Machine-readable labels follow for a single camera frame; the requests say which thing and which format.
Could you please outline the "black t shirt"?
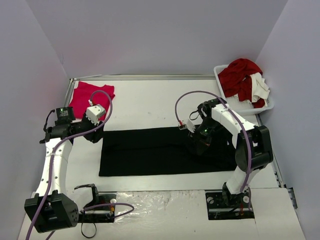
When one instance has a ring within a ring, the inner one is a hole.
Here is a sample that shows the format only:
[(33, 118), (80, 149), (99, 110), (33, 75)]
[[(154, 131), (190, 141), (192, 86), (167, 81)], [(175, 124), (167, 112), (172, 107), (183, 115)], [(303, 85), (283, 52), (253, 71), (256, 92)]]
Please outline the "black t shirt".
[(100, 177), (179, 175), (233, 171), (231, 136), (220, 130), (198, 155), (187, 130), (177, 127), (115, 130), (103, 134)]

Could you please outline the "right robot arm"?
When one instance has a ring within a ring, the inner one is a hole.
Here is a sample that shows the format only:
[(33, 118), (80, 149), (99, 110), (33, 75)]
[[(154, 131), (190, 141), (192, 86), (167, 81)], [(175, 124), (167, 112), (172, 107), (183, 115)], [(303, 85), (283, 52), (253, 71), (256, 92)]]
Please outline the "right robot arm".
[(274, 159), (269, 129), (247, 121), (218, 99), (201, 103), (196, 111), (202, 122), (189, 127), (196, 154), (201, 156), (211, 148), (223, 149), (226, 153), (227, 145), (235, 150), (236, 168), (223, 184), (221, 195), (222, 202), (232, 207), (252, 179)]

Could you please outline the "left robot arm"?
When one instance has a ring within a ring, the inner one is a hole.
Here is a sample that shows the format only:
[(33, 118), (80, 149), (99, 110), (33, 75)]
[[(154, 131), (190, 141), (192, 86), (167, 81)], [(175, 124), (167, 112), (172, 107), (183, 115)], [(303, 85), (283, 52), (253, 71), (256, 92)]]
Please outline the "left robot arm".
[(74, 139), (84, 137), (96, 143), (103, 133), (104, 122), (99, 119), (106, 113), (100, 104), (86, 108), (81, 121), (76, 121), (72, 107), (54, 110), (57, 119), (54, 126), (44, 127), (46, 154), (39, 186), (34, 197), (26, 199), (24, 210), (31, 220), (29, 232), (52, 232), (73, 228), (79, 220), (79, 209), (97, 208), (101, 197), (93, 184), (77, 186), (71, 196), (66, 192), (66, 174)]

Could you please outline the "white plastic basket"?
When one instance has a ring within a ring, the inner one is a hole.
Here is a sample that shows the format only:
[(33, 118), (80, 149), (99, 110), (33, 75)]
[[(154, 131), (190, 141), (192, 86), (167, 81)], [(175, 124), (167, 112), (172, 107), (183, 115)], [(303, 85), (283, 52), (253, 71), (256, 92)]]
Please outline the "white plastic basket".
[(260, 107), (260, 108), (254, 108), (252, 103), (249, 101), (239, 101), (238, 98), (235, 96), (226, 97), (218, 75), (227, 67), (228, 67), (228, 64), (215, 66), (213, 68), (213, 72), (216, 78), (216, 82), (217, 82), (221, 97), (227, 101), (229, 106), (234, 111), (236, 111), (238, 114), (242, 116), (248, 116), (248, 115), (260, 114), (264, 111), (271, 110), (274, 108), (275, 103), (271, 95), (269, 95), (268, 99), (266, 100), (266, 106)]

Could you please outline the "red t shirt in basket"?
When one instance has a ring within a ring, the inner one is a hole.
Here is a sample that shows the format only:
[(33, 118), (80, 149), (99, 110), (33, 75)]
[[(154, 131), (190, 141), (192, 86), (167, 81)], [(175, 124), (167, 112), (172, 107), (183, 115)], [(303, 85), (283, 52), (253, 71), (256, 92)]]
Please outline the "red t shirt in basket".
[[(238, 58), (231, 62), (227, 68), (218, 74), (220, 84), (227, 98), (237, 96), (240, 102), (252, 100), (252, 80), (250, 75), (263, 71), (253, 61)], [(252, 103), (254, 108), (262, 108), (266, 101), (260, 99)]]

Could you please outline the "white t shirt in basket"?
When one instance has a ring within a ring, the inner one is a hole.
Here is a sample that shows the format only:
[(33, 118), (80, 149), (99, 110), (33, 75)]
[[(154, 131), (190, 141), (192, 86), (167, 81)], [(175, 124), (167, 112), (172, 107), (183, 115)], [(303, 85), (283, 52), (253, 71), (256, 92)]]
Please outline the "white t shirt in basket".
[(262, 77), (260, 72), (250, 75), (251, 78), (251, 102), (257, 103), (258, 100), (266, 100), (269, 97), (270, 88), (265, 83), (265, 78)]

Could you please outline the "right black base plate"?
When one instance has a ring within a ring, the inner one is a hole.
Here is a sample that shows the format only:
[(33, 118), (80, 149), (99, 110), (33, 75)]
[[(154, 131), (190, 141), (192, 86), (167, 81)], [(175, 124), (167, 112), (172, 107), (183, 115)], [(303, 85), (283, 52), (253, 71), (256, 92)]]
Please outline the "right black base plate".
[(207, 216), (210, 221), (254, 219), (255, 214), (250, 205), (249, 193), (246, 190), (226, 203), (221, 190), (205, 191)]

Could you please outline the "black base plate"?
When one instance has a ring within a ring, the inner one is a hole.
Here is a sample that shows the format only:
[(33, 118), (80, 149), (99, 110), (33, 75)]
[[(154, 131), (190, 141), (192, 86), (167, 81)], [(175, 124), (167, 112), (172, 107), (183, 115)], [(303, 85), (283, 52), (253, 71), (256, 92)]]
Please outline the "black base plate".
[[(109, 204), (110, 202), (116, 202), (117, 195), (115, 192), (99, 192), (98, 193), (98, 202), (90, 203), (89, 206)], [(89, 211), (86, 211), (84, 215), (79, 213), (78, 223), (87, 223), (87, 224), (99, 224), (99, 223), (113, 223), (115, 215), (114, 206), (101, 206)]]
[(207, 216), (210, 221), (254, 219), (255, 214), (250, 205), (249, 193), (246, 190), (226, 203), (221, 190), (205, 191)]

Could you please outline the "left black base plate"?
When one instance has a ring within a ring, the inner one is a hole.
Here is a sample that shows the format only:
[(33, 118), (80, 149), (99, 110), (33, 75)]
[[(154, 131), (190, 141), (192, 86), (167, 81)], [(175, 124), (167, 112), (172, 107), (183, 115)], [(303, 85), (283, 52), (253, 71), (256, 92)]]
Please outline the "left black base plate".
[[(109, 204), (110, 202), (116, 202), (117, 195), (115, 192), (99, 192), (98, 193), (98, 202), (90, 203), (89, 206)], [(113, 223), (115, 215), (114, 206), (101, 206), (89, 211), (86, 211), (84, 215), (79, 213), (78, 223), (87, 223), (87, 224), (99, 224), (99, 223)]]

